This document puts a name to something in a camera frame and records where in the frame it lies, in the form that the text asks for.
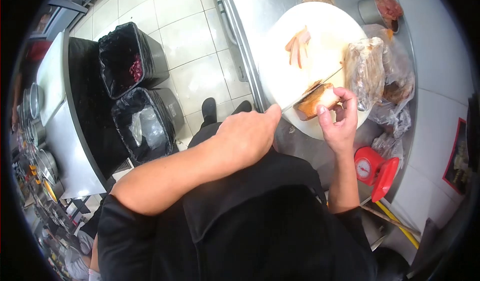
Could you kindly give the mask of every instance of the hand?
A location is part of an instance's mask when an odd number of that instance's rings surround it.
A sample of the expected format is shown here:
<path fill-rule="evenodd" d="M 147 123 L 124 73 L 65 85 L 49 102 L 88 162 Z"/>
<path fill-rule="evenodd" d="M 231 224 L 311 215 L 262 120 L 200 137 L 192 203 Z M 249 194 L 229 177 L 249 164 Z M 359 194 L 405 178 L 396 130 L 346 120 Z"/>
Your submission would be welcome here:
<path fill-rule="evenodd" d="M 317 106 L 318 122 L 323 131 L 323 137 L 336 156 L 353 152 L 353 140 L 357 131 L 358 113 L 357 97 L 353 92 L 343 87 L 333 89 L 342 98 L 342 106 L 335 105 L 336 122 L 332 122 L 330 112 L 325 106 Z"/>
<path fill-rule="evenodd" d="M 277 104 L 265 113 L 240 112 L 227 117 L 211 138 L 221 150 L 222 161 L 234 171 L 258 162 L 272 146 L 281 117 L 282 110 Z"/>

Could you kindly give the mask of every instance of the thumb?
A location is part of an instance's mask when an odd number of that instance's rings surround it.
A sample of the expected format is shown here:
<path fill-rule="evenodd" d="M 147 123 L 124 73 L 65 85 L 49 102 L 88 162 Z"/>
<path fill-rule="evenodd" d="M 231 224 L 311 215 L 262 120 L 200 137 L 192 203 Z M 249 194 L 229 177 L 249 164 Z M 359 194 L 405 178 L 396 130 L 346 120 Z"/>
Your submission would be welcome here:
<path fill-rule="evenodd" d="M 317 114 L 318 114 L 318 123 L 320 124 L 322 130 L 326 130 L 333 126 L 332 117 L 330 116 L 330 111 L 328 111 L 328 109 L 325 106 L 318 105 Z"/>

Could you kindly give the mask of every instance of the poster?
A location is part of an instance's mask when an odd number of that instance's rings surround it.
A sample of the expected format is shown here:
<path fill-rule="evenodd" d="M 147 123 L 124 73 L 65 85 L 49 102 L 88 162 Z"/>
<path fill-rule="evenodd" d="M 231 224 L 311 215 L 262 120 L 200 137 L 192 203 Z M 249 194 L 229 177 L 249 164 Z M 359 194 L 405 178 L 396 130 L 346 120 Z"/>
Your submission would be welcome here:
<path fill-rule="evenodd" d="M 470 174 L 469 155 L 467 152 L 467 123 L 459 118 L 452 154 L 450 155 L 445 174 L 443 174 L 443 180 L 449 183 L 459 194 L 465 194 Z"/>

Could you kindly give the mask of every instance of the white tile floor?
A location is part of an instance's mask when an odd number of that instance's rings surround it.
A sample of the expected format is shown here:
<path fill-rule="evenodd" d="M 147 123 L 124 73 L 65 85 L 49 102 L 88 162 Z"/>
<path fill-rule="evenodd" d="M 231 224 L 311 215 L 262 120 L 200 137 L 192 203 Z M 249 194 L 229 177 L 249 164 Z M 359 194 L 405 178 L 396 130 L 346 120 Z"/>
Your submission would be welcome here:
<path fill-rule="evenodd" d="M 218 121 L 243 101 L 253 103 L 250 87 L 239 81 L 214 0 L 93 0 L 93 7 L 70 32 L 98 41 L 117 25 L 134 22 L 165 51 L 170 78 L 185 126 L 177 145 L 185 150 L 203 122 L 202 102 L 213 97 Z"/>

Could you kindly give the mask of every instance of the left hand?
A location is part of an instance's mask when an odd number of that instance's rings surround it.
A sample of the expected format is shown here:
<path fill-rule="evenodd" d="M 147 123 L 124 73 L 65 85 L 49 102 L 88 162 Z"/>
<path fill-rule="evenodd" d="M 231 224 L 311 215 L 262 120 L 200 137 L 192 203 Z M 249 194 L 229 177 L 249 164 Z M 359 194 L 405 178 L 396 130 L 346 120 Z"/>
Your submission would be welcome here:
<path fill-rule="evenodd" d="M 221 150 L 221 161 L 226 161 L 234 171 L 258 162 L 272 146 L 281 117 L 282 110 L 277 104 L 265 113 L 240 112 L 227 117 L 211 138 Z"/>

